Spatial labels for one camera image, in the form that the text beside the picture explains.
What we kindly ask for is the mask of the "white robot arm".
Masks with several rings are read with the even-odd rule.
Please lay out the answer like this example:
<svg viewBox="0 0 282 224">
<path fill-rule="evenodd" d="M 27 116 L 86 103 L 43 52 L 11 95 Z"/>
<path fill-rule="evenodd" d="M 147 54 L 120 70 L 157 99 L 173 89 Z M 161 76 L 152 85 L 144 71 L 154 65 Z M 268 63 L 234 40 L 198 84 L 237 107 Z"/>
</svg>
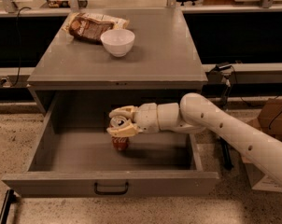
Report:
<svg viewBox="0 0 282 224">
<path fill-rule="evenodd" d="M 107 132 L 116 138 L 164 131 L 198 133 L 208 129 L 282 188 L 282 142 L 228 115 L 198 93 L 184 95 L 179 103 L 119 107 L 109 117 Z"/>
</svg>

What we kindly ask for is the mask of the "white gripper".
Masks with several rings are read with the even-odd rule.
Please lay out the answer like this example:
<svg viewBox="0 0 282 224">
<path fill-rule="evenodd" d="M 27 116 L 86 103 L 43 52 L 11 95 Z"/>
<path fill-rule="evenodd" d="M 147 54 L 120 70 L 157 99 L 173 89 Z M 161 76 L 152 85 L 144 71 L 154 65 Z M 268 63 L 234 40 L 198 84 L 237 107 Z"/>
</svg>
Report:
<svg viewBox="0 0 282 224">
<path fill-rule="evenodd" d="M 133 119 L 134 123 L 124 123 L 119 127 L 109 127 L 107 132 L 113 137 L 131 137 L 141 133 L 157 133 L 159 129 L 157 105 L 155 103 L 142 104 L 137 106 L 126 105 L 113 109 L 109 116 L 124 116 L 126 119 Z"/>
</svg>

